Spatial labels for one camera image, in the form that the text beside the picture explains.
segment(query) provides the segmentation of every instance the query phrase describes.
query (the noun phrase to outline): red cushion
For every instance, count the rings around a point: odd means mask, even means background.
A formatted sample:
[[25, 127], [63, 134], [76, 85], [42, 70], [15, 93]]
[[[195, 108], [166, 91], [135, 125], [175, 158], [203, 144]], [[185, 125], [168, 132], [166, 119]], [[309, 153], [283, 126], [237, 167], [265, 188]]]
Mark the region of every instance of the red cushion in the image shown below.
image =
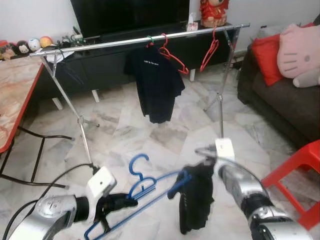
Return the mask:
[[308, 24], [306, 24], [306, 25], [302, 26], [302, 28], [304, 29], [304, 28], [314, 27], [314, 26], [315, 26], [315, 24], [314, 24], [313, 22], [310, 22], [310, 23], [308, 23]]
[[267, 86], [271, 86], [284, 78], [277, 65], [279, 47], [280, 34], [256, 38], [252, 44], [253, 54], [255, 55]]

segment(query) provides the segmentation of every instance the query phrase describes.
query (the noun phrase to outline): marble floor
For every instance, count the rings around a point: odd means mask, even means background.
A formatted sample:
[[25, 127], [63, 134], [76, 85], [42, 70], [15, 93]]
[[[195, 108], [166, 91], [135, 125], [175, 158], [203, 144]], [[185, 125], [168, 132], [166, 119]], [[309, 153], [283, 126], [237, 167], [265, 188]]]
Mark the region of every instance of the marble floor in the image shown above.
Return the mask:
[[[139, 153], [146, 153], [150, 162], [137, 161], [135, 169], [145, 175], [160, 176], [184, 165], [195, 164], [202, 158], [194, 153], [198, 147], [212, 144], [219, 136], [218, 109], [214, 104], [207, 112], [203, 108], [219, 89], [223, 66], [208, 67], [196, 73], [195, 81], [184, 79], [186, 89], [175, 101], [172, 119], [162, 124], [152, 124], [141, 112], [135, 83], [118, 88], [99, 91], [100, 103], [95, 103], [91, 94], [72, 97], [75, 108], [88, 120], [100, 127], [86, 125], [88, 144], [92, 160], [97, 165], [107, 166], [117, 178], [113, 192], [128, 192], [137, 178], [130, 175], [130, 159]], [[231, 138], [237, 162], [246, 166], [259, 178], [265, 177], [272, 169], [285, 161], [296, 150], [262, 116], [243, 105], [237, 99], [237, 71], [232, 70], [224, 92], [224, 130]], [[44, 145], [36, 181], [50, 182], [66, 169], [87, 158], [77, 120], [66, 104], [61, 111], [56, 110], [51, 101], [43, 101], [36, 108], [36, 114], [29, 111], [24, 127], [41, 134], [64, 134], [75, 137], [49, 139]], [[15, 145], [4, 173], [27, 180], [31, 177], [40, 139], [25, 133], [15, 138]], [[82, 196], [85, 185], [92, 176], [89, 169], [79, 168], [59, 181], [69, 185], [69, 189], [52, 188], [50, 195], [75, 194]], [[164, 180], [157, 191], [139, 202], [143, 205], [150, 198], [169, 188], [175, 177]], [[152, 207], [110, 234], [109, 240], [250, 240], [247, 220], [236, 206], [233, 198], [225, 191], [224, 185], [213, 178], [213, 197], [207, 227], [192, 231], [186, 236], [179, 231], [179, 197], [173, 200], [163, 198]], [[12, 214], [24, 203], [36, 199], [43, 192], [42, 187], [22, 186], [0, 179], [0, 236], [3, 235]], [[298, 217], [293, 207], [277, 191], [271, 190], [274, 203], [286, 209], [293, 217]], [[300, 193], [304, 206], [310, 206], [318, 196]], [[122, 219], [132, 209], [110, 214], [110, 225]], [[13, 227], [23, 218], [24, 211]], [[84, 239], [88, 226], [74, 224], [56, 235], [56, 240]], [[311, 231], [314, 239], [320, 239], [319, 224]]]

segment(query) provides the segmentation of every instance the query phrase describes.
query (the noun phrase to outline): dark gray sofa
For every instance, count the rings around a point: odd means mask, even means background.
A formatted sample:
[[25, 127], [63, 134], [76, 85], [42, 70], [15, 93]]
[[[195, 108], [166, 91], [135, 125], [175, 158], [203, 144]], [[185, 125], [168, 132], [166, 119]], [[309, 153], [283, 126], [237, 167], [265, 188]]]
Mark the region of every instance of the dark gray sofa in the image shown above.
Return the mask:
[[297, 148], [320, 139], [320, 86], [296, 88], [288, 78], [267, 86], [249, 46], [237, 89], [242, 103], [257, 109]]

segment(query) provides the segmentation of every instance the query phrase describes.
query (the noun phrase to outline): black tv stand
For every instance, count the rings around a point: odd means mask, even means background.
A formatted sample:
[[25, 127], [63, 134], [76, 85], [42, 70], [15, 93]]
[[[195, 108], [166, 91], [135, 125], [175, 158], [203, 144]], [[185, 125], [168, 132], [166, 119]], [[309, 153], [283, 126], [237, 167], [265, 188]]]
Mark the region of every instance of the black tv stand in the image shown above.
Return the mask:
[[122, 41], [127, 39], [144, 38], [146, 36], [157, 36], [162, 33], [172, 34], [172, 33], [185, 32], [186, 24], [187, 24], [186, 22], [182, 22], [182, 23], [167, 24], [167, 25], [160, 25], [160, 26], [154, 26], [154, 27], [139, 28], [139, 29], [129, 30], [129, 31], [106, 33], [99, 37], [99, 41], [101, 43], [108, 43], [108, 42]]
[[[148, 35], [155, 36], [161, 33], [178, 33], [184, 32], [185, 27], [186, 25], [184, 23], [162, 25], [136, 31], [106, 34], [102, 36], [100, 40], [103, 42], [113, 42], [117, 40], [142, 38]], [[230, 39], [233, 38], [234, 33], [235, 30], [228, 30]], [[220, 43], [208, 65], [220, 64], [228, 60], [230, 49], [224, 33], [220, 31], [217, 32], [215, 36], [216, 39], [219, 39]], [[170, 39], [167, 47], [172, 54], [184, 62], [189, 70], [192, 70], [200, 67], [211, 42], [212, 34], [208, 33]], [[156, 47], [161, 47], [162, 44], [163, 41], [155, 42]], [[127, 84], [134, 81], [134, 79], [124, 74], [123, 69], [126, 55], [133, 49], [143, 48], [145, 45], [145, 43], [137, 43], [111, 48], [78, 51], [57, 64], [55, 75], [59, 79], [63, 89], [69, 95]], [[58, 97], [61, 97], [60, 91], [52, 81], [47, 70], [43, 68], [31, 99], [38, 101]]]

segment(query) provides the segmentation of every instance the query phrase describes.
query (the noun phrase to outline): toy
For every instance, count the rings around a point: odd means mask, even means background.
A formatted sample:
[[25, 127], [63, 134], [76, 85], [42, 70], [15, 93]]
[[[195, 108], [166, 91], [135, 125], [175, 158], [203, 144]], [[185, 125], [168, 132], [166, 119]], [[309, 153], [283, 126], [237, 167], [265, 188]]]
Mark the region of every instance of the toy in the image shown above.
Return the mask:
[[19, 54], [20, 54], [19, 47], [18, 47], [15, 43], [9, 42], [8, 45], [9, 45], [9, 48], [11, 48], [16, 55], [19, 55]]
[[29, 39], [28, 45], [29, 45], [29, 48], [31, 49], [32, 52], [35, 52], [41, 48], [40, 41], [36, 38]]
[[53, 44], [53, 42], [49, 36], [43, 36], [40, 38], [40, 45], [42, 48], [48, 47], [51, 44]]
[[320, 25], [306, 28], [291, 24], [280, 34], [277, 65], [280, 73], [293, 79], [320, 68]]
[[0, 47], [0, 59], [10, 60], [11, 57], [16, 55], [12, 46], [15, 46], [15, 45], [13, 43], [8, 43], [7, 45]]
[[19, 48], [21, 54], [27, 54], [31, 51], [28, 46], [28, 43], [24, 40], [18, 41], [16, 45]]
[[201, 25], [206, 28], [222, 26], [227, 22], [225, 9], [228, 9], [229, 0], [201, 0]]
[[304, 72], [293, 79], [293, 85], [297, 88], [320, 86], [320, 68]]

